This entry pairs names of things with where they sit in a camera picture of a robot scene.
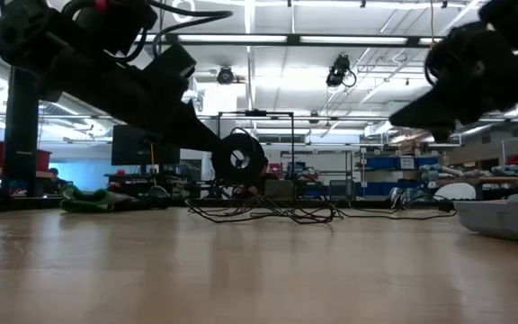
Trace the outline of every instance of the ceiling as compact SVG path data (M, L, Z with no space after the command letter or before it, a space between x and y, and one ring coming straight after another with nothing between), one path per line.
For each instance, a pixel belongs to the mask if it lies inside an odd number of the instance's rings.
M57 9L65 2L48 1ZM234 15L181 32L430 36L433 22L434 35L443 36L452 25L476 20L476 9L486 1L449 1L446 9L442 9L442 0L433 2L432 15L428 0L368 0L365 8L360 8L359 1L304 0L292 2L293 6L288 7L286 1L273 0L195 0L197 11L230 10ZM471 3L478 5L464 10ZM190 9L188 2L182 0L174 0L173 4ZM246 15L251 17L247 24ZM166 13L163 25L175 24L174 16ZM411 101L429 89L422 68L427 49L253 47L250 50L254 68L251 76L250 54L245 46L187 46L186 49L198 62L195 76L200 89L212 83L220 66L231 66L236 75L246 82L251 80L255 89L253 108L268 111L389 116L394 112L393 107L400 108L389 103ZM359 80L352 88L331 93L326 87L326 75L339 54L349 56ZM134 64L143 68L150 60L145 49ZM0 59L0 77L7 78L8 71L9 67ZM245 90L237 94L237 109L249 108L247 95ZM65 96L61 103L77 113L100 113L70 96ZM68 114L60 110L55 113ZM347 122L342 128L361 129L367 124Z

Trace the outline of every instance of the black monitor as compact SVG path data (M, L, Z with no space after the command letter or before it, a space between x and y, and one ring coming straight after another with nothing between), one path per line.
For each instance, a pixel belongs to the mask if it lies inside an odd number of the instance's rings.
M156 165L179 164L181 158L179 148L156 143L153 151ZM151 165L151 141L148 139L147 133L128 125L114 126L112 165Z

